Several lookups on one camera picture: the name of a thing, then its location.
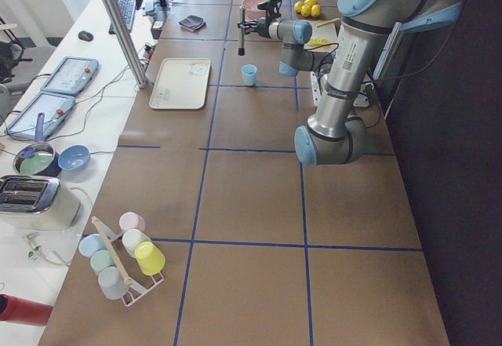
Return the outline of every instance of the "pink cup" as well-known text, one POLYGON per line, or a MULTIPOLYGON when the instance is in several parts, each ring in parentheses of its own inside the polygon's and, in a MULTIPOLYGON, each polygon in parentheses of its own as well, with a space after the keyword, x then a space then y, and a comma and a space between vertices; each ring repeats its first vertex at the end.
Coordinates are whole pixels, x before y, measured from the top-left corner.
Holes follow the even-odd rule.
POLYGON ((122 216, 118 220, 118 224, 120 225, 122 232, 126 232, 133 228, 144 231, 146 226, 144 218, 141 215, 133 213, 132 211, 122 214, 122 216))

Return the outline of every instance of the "cup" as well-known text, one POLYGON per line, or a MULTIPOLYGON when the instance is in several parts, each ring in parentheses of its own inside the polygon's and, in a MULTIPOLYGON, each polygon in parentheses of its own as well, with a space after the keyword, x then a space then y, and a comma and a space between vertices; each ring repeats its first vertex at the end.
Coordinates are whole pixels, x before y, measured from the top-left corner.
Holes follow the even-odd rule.
POLYGON ((253 64, 244 65, 241 68, 242 81, 246 86, 256 85, 256 74, 258 73, 258 67, 253 64))
POLYGON ((98 250, 91 257, 91 268, 94 270, 96 275, 99 275, 104 269, 115 266, 113 258, 111 258, 110 252, 107 250, 98 250))
POLYGON ((0 321, 45 326, 52 311, 52 305, 0 294, 0 321))
POLYGON ((132 211, 122 214, 122 216, 118 220, 118 224, 120 225, 122 232, 126 232, 131 228, 137 228, 138 230, 144 231, 146 225, 144 218, 141 215, 133 213, 132 211))
POLYGON ((145 275, 155 275, 160 273, 166 264, 166 256, 153 242, 142 242, 134 250, 136 261, 145 275))
POLYGON ((124 278, 115 266, 110 266, 101 271, 97 277, 104 296, 110 300, 120 299, 129 291, 129 287, 124 283, 124 278))
POLYGON ((134 258, 134 250, 142 242, 151 242, 151 239, 137 228, 127 230, 122 236, 122 244, 132 258, 134 258))
POLYGON ((106 248, 100 234, 87 235, 78 244, 78 251, 87 258, 91 258, 98 250, 105 250, 106 248))

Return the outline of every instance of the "yellow cup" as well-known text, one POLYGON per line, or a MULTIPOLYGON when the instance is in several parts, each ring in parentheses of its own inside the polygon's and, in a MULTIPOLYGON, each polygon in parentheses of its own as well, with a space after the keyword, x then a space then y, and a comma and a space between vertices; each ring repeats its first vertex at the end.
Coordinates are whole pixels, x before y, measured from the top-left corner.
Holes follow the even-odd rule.
POLYGON ((134 250, 134 257, 145 275, 158 274, 166 264, 166 256, 153 242, 142 242, 134 250))

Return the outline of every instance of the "mug rack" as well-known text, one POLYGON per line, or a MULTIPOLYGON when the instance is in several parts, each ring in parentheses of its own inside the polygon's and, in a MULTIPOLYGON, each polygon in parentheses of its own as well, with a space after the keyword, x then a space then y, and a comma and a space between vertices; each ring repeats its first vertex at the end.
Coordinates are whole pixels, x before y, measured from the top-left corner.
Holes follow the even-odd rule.
POLYGON ((133 279, 127 272, 126 268, 124 268, 124 265, 120 261, 120 257, 118 256, 117 252, 115 251, 112 245, 112 243, 115 240, 119 239, 122 236, 122 233, 115 234, 98 217, 92 216, 91 222, 93 223, 94 227, 96 227, 96 230, 103 239, 103 243, 107 247, 107 250, 110 253, 113 262, 115 263, 115 266, 120 272, 121 277, 124 279, 124 283, 129 287, 129 291, 121 298, 122 303, 126 307, 130 307, 131 305, 136 303, 139 299, 144 297, 147 293, 152 291, 155 287, 164 282, 164 276, 162 275, 161 272, 159 272, 156 275, 151 275, 152 284, 149 287, 145 287, 138 281, 133 279))

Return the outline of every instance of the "yellow fruit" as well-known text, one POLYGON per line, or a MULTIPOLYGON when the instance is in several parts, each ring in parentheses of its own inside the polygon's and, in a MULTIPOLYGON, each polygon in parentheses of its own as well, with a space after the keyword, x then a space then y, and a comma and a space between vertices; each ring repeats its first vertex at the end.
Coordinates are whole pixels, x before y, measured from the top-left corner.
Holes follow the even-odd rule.
POLYGON ((312 7, 313 5, 317 5, 317 0, 305 0, 304 5, 312 7))
POLYGON ((298 1, 295 3, 295 11, 297 13, 301 13, 301 8, 304 7, 304 3, 302 1, 298 1))
POLYGON ((319 15, 321 15, 322 10, 321 10, 321 5, 313 5, 312 10, 311 10, 311 15, 314 18, 317 18, 319 15))
POLYGON ((308 17, 311 15, 311 7, 309 5, 303 5, 301 7, 301 16, 308 17))

